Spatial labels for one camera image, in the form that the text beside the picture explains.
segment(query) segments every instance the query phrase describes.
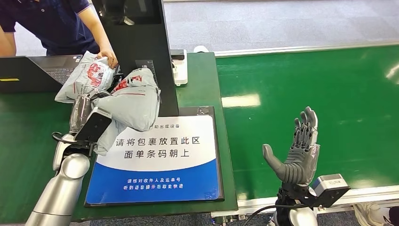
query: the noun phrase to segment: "black monitor stand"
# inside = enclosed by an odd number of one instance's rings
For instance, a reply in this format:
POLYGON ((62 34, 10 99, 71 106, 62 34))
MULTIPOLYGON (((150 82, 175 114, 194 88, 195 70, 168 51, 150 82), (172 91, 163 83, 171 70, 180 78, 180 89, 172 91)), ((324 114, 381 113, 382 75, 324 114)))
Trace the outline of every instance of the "black monitor stand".
POLYGON ((162 0, 92 0, 126 76, 148 67, 161 89, 159 116, 178 116, 162 0))

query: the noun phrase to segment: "blue and white sign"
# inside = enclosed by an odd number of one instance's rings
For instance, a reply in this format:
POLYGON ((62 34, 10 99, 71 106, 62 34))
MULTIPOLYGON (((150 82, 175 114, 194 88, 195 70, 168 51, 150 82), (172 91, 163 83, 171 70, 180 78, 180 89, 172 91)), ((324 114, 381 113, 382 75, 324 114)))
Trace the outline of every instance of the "blue and white sign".
POLYGON ((97 157, 86 203, 216 200, 219 181, 212 117, 159 117, 148 132, 126 129, 97 157))

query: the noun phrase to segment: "person's hand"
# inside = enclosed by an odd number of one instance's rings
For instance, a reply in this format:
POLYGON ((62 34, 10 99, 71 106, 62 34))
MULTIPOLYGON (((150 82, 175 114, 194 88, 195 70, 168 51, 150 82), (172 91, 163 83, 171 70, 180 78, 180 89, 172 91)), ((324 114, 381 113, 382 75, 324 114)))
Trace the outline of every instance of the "person's hand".
POLYGON ((118 64, 118 60, 116 59, 114 52, 110 49, 101 49, 100 52, 97 54, 98 58, 102 58, 105 56, 108 57, 108 66, 114 69, 118 64))

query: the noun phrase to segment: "black cable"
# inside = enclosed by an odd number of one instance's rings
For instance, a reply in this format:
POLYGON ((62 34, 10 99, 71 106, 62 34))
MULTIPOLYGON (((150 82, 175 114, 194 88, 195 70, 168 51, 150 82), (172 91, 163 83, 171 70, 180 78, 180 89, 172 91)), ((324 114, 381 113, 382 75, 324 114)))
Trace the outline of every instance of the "black cable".
POLYGON ((267 209, 272 209, 272 208, 288 208, 288 209, 299 209, 299 208, 305 208, 305 207, 309 207, 308 205, 304 205, 304 204, 298 204, 298 205, 272 205, 272 206, 266 206, 263 208, 258 209, 257 211, 255 211, 253 214, 251 214, 251 216, 248 217, 248 219, 244 222, 244 224, 242 226, 246 226, 248 224, 248 222, 254 217, 256 216, 258 213, 262 212, 263 210, 267 210, 267 209))
POLYGON ((71 144, 71 145, 74 145, 74 144, 77 144, 78 142, 77 141, 67 141, 67 140, 63 140, 62 139, 62 133, 60 133, 60 132, 53 132, 52 134, 51 134, 51 136, 53 137, 53 139, 54 140, 56 140, 56 141, 58 141, 58 142, 63 142, 63 143, 66 143, 66 144, 71 144))

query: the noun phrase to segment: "green table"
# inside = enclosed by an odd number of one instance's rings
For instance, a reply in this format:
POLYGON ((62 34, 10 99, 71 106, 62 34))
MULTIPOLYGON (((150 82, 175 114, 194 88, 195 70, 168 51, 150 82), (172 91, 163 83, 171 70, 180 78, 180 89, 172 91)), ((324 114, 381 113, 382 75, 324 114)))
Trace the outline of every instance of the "green table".
MULTIPOLYGON (((188 75, 189 84, 177 89, 179 105, 215 107, 225 201, 84 208, 90 169, 83 181, 74 221, 237 209, 214 55, 189 54, 188 75)), ((0 95, 0 224, 25 222, 54 175, 56 142, 51 133, 68 131, 72 107, 55 102, 54 96, 50 93, 0 95)))
POLYGON ((399 185, 399 46, 216 63, 239 207, 276 196, 280 181, 263 159, 262 144, 284 160, 294 118, 306 106, 319 118, 316 177, 341 173, 352 189, 399 185))

